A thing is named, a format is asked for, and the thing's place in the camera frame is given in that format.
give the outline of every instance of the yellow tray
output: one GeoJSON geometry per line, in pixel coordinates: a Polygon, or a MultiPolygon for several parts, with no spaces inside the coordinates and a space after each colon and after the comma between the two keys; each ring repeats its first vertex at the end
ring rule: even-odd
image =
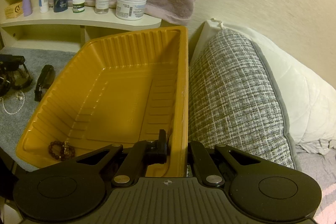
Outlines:
{"type": "Polygon", "coordinates": [[[16,155],[42,168],[58,161],[50,142],[76,155],[111,143],[132,147],[167,132],[170,157],[147,176],[180,177],[188,145],[188,38],[185,27],[127,32],[87,42],[31,117],[16,155]]]}

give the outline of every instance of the small white round object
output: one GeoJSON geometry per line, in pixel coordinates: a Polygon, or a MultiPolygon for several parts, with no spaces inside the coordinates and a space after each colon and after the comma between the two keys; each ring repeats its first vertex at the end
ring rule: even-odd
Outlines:
{"type": "Polygon", "coordinates": [[[147,0],[117,0],[116,16],[125,20],[139,20],[145,11],[147,0]]]}
{"type": "Polygon", "coordinates": [[[85,0],[72,0],[72,11],[74,13],[81,13],[85,10],[85,0]]]}

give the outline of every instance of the blue gray mat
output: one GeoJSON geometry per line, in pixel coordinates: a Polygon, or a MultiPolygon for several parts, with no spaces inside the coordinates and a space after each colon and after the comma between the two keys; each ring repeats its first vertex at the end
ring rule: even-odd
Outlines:
{"type": "MultiPolygon", "coordinates": [[[[16,156],[15,149],[27,122],[38,105],[38,102],[34,101],[36,81],[44,65],[53,65],[55,73],[58,75],[75,53],[11,47],[3,48],[0,50],[0,53],[23,55],[26,59],[26,67],[33,78],[31,85],[23,90],[26,99],[22,109],[18,113],[13,115],[7,114],[3,108],[2,100],[0,100],[0,147],[23,169],[33,171],[36,170],[36,167],[19,159],[16,156]]],[[[10,113],[18,110],[22,104],[21,101],[16,99],[15,93],[16,91],[10,90],[4,96],[6,110],[10,113]]]]}

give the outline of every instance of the bed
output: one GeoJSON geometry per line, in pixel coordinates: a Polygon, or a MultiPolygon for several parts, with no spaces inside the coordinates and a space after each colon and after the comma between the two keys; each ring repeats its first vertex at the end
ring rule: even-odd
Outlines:
{"type": "Polygon", "coordinates": [[[300,170],[336,222],[336,90],[267,37],[208,20],[189,66],[189,139],[224,142],[300,170]]]}

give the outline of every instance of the white pillow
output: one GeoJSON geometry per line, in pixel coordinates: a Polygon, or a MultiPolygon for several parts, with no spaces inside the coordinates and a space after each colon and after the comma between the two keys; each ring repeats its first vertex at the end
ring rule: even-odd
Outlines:
{"type": "Polygon", "coordinates": [[[308,152],[326,154],[328,145],[331,148],[336,140],[336,90],[260,33],[237,25],[220,26],[238,31],[259,45],[287,108],[293,140],[308,152]]]}

